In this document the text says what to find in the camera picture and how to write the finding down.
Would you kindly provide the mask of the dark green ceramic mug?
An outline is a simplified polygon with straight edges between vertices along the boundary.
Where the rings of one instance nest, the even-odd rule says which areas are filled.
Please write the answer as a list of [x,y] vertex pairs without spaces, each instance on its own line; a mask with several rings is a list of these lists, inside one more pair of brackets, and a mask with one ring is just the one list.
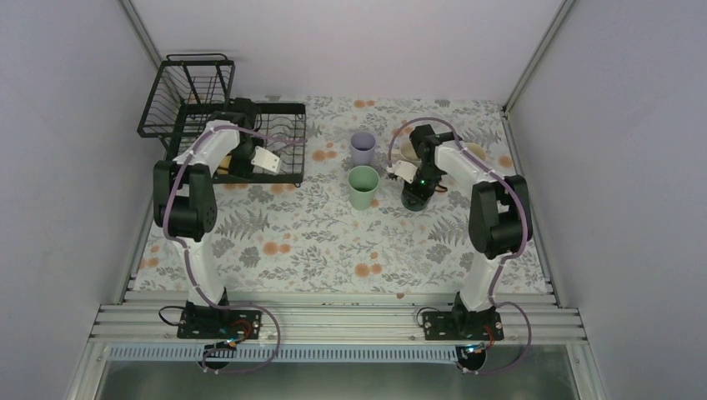
[[421,212],[429,204],[429,197],[420,197],[414,192],[403,190],[401,193],[401,203],[411,212]]

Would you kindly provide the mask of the cream ceramic mug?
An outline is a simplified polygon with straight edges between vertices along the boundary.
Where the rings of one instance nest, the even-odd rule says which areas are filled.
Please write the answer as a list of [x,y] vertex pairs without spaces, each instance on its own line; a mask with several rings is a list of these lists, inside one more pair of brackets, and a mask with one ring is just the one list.
[[414,165],[420,164],[420,159],[418,158],[414,146],[410,141],[402,142],[399,146],[399,158],[405,162],[412,163]]

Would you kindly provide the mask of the mint green plastic cup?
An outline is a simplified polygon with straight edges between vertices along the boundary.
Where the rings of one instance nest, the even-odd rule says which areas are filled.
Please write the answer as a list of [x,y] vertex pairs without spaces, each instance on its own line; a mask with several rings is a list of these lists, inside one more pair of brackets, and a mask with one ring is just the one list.
[[379,174],[370,166],[353,167],[348,173],[348,200],[358,211],[369,208],[379,187]]

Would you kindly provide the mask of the yellow ceramic mug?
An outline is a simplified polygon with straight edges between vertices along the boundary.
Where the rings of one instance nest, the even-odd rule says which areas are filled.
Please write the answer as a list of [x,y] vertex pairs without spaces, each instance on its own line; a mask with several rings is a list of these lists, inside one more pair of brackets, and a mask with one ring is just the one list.
[[217,166],[216,173],[218,175],[229,175],[229,167],[231,163],[231,156],[227,155]]

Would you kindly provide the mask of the lavender plastic cup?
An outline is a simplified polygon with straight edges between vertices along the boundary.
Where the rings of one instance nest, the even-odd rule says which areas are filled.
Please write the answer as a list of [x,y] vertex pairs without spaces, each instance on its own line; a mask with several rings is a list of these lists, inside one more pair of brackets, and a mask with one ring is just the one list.
[[353,166],[368,166],[377,147],[376,137],[370,132],[356,132],[350,138],[350,159]]

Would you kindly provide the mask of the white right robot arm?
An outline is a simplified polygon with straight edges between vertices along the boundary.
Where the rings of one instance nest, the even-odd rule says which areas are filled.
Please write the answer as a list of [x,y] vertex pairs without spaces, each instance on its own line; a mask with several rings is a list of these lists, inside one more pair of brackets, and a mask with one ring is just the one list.
[[468,231],[475,254],[454,299],[451,326],[458,337],[471,339],[495,325],[494,295],[504,265],[519,257],[532,238],[528,185],[520,175],[499,175],[455,132],[436,133],[425,124],[415,127],[409,140],[419,166],[406,162],[394,166],[404,180],[402,203],[408,210],[423,210],[444,175],[470,191]]

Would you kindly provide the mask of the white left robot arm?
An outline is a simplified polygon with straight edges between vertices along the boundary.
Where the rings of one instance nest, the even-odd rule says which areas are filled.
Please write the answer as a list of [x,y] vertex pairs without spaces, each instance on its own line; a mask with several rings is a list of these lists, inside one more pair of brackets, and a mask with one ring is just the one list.
[[281,161],[264,146],[257,130],[259,106],[237,97],[212,112],[193,144],[153,168],[153,216],[164,237],[183,257],[190,289],[177,327],[183,333],[219,338],[238,314],[218,276],[211,234],[218,217],[214,175],[224,159],[227,170],[250,178],[255,168],[278,172]]

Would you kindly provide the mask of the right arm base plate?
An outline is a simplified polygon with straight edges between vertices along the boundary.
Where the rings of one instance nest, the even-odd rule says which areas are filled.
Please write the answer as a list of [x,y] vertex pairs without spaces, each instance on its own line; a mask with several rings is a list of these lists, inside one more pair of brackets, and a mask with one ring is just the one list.
[[423,311],[421,325],[428,341],[501,341],[504,327],[494,307],[480,312]]

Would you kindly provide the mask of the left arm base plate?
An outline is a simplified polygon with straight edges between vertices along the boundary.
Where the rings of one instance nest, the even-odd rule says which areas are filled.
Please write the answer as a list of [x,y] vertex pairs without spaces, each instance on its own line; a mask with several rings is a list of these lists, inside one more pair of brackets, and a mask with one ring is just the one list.
[[177,330],[180,339],[258,339],[263,313],[253,309],[218,310],[192,307],[182,312]]

